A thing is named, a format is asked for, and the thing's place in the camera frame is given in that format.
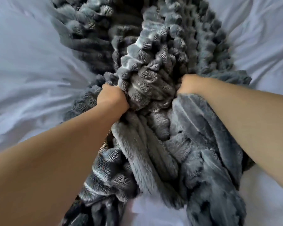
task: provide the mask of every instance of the hand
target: hand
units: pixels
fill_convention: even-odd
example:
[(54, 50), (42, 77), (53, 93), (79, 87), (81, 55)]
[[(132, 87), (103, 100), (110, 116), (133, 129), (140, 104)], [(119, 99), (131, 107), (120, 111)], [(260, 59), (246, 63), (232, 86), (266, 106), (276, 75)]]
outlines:
[(117, 86), (104, 84), (97, 97), (97, 105), (112, 106), (115, 112), (124, 114), (129, 109), (125, 93)]
[(177, 94), (199, 94), (201, 89), (200, 82), (204, 79), (197, 74), (185, 74), (181, 78), (181, 87), (178, 89)]

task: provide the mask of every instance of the fabric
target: fabric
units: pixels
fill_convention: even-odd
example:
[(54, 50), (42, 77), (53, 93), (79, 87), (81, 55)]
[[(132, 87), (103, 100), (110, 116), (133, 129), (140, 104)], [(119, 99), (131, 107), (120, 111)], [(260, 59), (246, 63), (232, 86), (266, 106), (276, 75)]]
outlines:
[[(283, 0), (208, 1), (237, 69), (247, 70), (258, 89), (283, 94)], [(60, 44), (46, 4), (0, 0), (0, 150), (59, 124), (92, 79)], [(283, 226), (283, 189), (272, 178), (255, 166), (243, 174), (240, 190), (245, 225)], [(167, 209), (153, 196), (139, 196), (127, 213), (123, 225), (188, 225), (184, 209)]]
[(107, 200), (115, 195), (126, 203), (141, 192), (170, 208), (187, 203), (193, 225), (242, 225), (245, 204), (237, 188), (248, 157), (201, 98), (173, 100), (186, 73), (250, 83), (245, 71), (232, 70), (226, 35), (208, 3), (149, 0), (142, 10), (130, 0), (71, 3), (53, 0), (53, 24), (61, 42), (98, 76), (65, 120), (94, 107), (105, 81), (118, 85), (131, 107), (112, 126), (79, 194), (91, 208), (88, 220), (118, 224), (122, 212)]

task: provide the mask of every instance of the forearm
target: forearm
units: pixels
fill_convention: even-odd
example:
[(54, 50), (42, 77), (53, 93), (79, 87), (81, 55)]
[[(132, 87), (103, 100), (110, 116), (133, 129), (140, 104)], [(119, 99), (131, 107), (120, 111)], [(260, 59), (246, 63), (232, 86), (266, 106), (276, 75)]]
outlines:
[(283, 96), (209, 78), (195, 84), (243, 150), (283, 186)]
[(109, 105), (96, 106), (1, 152), (0, 225), (58, 224), (120, 116)]

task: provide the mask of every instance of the mattress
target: mattress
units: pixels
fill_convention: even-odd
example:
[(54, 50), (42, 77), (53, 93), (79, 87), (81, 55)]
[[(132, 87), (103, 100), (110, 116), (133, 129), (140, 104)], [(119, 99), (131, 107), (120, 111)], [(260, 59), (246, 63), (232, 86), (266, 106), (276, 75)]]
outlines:
[[(283, 0), (208, 0), (222, 21), (237, 69), (258, 90), (283, 94)], [(62, 121), (91, 81), (85, 65), (59, 42), (49, 0), (0, 0), (0, 151)], [(258, 166), (242, 178), (246, 226), (283, 226), (283, 189)], [(140, 196), (123, 225), (188, 225), (185, 210)]]

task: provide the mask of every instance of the plush blanket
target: plush blanket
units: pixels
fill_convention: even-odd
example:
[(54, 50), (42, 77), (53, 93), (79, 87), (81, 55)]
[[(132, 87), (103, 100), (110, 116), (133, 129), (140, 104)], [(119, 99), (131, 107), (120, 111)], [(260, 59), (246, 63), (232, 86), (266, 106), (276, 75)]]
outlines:
[(97, 76), (65, 121), (96, 105), (104, 83), (130, 109), (114, 123), (63, 224), (118, 225), (128, 199), (159, 196), (193, 226), (244, 224), (238, 193), (251, 160), (205, 100), (180, 95), (186, 73), (248, 85), (204, 0), (53, 0), (53, 25)]

